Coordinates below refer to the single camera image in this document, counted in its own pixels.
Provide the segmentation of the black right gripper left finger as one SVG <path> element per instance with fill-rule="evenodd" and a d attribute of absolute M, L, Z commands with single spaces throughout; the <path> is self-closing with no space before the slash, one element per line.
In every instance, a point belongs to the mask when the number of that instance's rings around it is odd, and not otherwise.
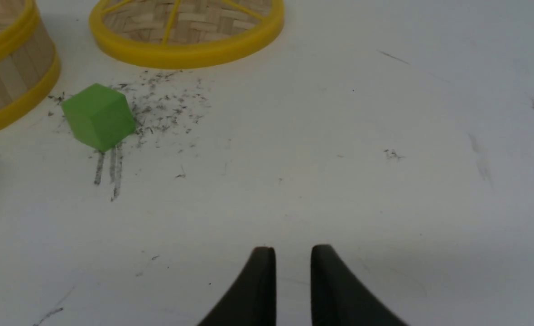
<path fill-rule="evenodd" d="M 268 246 L 254 248 L 240 274 L 201 326 L 275 326 L 276 255 Z"/>

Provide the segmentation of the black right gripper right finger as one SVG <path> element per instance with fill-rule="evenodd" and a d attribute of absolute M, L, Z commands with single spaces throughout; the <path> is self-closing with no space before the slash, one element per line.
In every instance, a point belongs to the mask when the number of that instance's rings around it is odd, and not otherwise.
<path fill-rule="evenodd" d="M 405 326 L 329 244 L 312 249 L 311 310 L 313 326 Z"/>

